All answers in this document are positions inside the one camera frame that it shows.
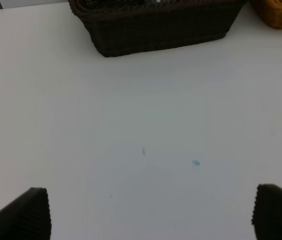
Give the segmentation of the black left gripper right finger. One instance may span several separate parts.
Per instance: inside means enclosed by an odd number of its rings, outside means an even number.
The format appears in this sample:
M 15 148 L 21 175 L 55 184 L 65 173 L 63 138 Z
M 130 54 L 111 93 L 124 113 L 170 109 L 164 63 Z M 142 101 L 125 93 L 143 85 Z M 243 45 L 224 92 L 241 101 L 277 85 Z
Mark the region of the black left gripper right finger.
M 252 225 L 258 240 L 282 240 L 282 188 L 275 184 L 257 187 Z

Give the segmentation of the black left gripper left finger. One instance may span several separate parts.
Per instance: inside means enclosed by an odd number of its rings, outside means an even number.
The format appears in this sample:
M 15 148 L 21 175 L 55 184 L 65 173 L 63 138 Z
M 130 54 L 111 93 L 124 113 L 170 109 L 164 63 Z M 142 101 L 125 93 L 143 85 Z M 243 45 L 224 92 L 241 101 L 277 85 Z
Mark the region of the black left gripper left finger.
M 0 240 L 49 240 L 47 189 L 31 187 L 0 210 Z

